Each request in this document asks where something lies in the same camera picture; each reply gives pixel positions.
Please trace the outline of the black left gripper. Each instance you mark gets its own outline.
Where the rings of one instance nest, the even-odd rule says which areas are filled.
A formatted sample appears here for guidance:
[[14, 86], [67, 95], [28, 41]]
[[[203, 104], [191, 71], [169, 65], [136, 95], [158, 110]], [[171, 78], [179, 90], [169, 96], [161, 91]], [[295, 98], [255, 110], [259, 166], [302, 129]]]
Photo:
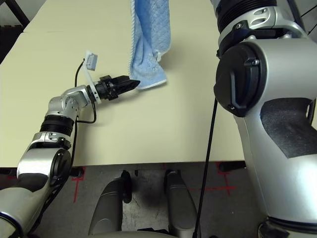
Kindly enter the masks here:
[[110, 75], [100, 77], [95, 85], [101, 99], [114, 100], [118, 95], [134, 90], [140, 84], [139, 80], [130, 80], [129, 76], [122, 75], [111, 78]]

